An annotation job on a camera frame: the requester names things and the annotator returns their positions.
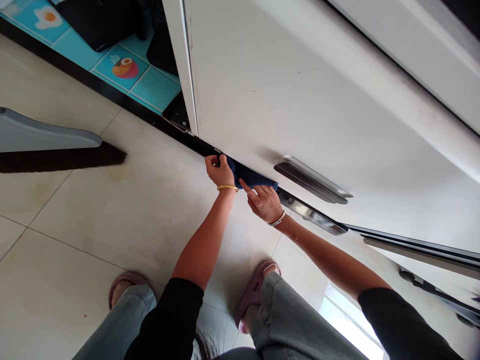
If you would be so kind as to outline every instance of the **black shirt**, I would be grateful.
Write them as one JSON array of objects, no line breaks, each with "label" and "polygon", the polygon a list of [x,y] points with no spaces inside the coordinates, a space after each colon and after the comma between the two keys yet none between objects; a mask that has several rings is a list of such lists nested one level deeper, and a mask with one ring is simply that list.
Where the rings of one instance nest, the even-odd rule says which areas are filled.
[{"label": "black shirt", "polygon": [[[125,360],[190,360],[203,297],[204,292],[193,282],[170,279],[156,308],[143,319]],[[358,303],[391,360],[461,360],[395,291],[373,288],[360,294]]]}]

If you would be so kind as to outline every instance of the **hand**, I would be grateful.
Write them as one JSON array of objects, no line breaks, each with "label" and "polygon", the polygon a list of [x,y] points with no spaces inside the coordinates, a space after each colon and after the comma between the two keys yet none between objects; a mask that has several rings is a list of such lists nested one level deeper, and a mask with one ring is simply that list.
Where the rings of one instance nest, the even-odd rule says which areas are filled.
[{"label": "hand", "polygon": [[215,185],[235,186],[234,173],[227,163],[227,156],[225,154],[220,155],[220,160],[217,155],[207,156],[205,158],[205,165],[206,173],[208,174],[208,177],[215,183]]},{"label": "hand", "polygon": [[284,209],[275,189],[271,186],[254,186],[253,191],[242,179],[239,180],[241,187],[248,195],[248,205],[260,219],[267,224],[276,222],[283,214]]}]

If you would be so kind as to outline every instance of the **gold bracelet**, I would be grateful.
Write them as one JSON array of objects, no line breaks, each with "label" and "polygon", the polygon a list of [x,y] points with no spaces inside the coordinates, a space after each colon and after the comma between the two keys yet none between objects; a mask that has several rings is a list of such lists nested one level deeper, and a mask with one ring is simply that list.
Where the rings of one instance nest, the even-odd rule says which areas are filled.
[{"label": "gold bracelet", "polygon": [[239,192],[239,188],[236,187],[236,186],[232,186],[232,185],[220,185],[220,186],[217,186],[216,189],[217,189],[218,191],[220,191],[220,189],[235,189],[235,190],[236,190],[236,191],[235,191],[236,193]]}]

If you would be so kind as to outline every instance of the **bracelet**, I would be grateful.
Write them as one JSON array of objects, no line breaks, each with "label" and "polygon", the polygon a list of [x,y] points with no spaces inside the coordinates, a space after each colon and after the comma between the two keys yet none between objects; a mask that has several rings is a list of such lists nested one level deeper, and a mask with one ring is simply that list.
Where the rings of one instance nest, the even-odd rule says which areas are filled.
[{"label": "bracelet", "polygon": [[217,189],[218,191],[220,191],[220,189],[235,189],[235,190],[236,190],[236,191],[235,191],[236,193],[239,192],[239,188],[236,187],[236,186],[232,186],[232,185],[220,185],[220,186],[217,186],[216,189]]},{"label": "bracelet", "polygon": [[283,210],[283,213],[281,214],[280,218],[277,221],[272,222],[271,224],[268,224],[268,225],[275,226],[275,225],[280,224],[282,222],[282,219],[284,218],[284,216],[285,216],[285,210]]}]

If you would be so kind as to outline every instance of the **slipper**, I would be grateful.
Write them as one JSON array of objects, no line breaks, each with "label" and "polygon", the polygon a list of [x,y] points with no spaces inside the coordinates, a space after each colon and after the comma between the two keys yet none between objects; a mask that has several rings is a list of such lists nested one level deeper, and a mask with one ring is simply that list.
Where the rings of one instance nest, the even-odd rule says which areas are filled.
[{"label": "slipper", "polygon": [[280,272],[280,276],[282,276],[282,272],[280,271],[280,266],[275,261],[273,260],[265,261],[256,269],[255,273],[251,277],[251,280],[248,283],[248,286],[246,287],[245,293],[241,298],[240,305],[238,305],[238,308],[236,309],[235,325],[238,328],[238,330],[243,334],[248,334],[248,332],[245,329],[244,322],[242,321],[242,317],[244,316],[245,311],[247,311],[247,308],[250,305],[262,304],[261,290],[262,290],[262,285],[264,284],[264,279],[265,279],[264,272],[265,270],[267,270],[269,267],[273,265],[275,265],[278,268],[278,271]]},{"label": "slipper", "polygon": [[147,280],[143,277],[138,275],[135,272],[126,271],[120,274],[110,286],[110,291],[108,292],[108,308],[112,310],[112,298],[114,296],[114,289],[117,287],[118,283],[124,280],[128,280],[129,282],[133,283],[134,285],[147,285],[150,287]]}]

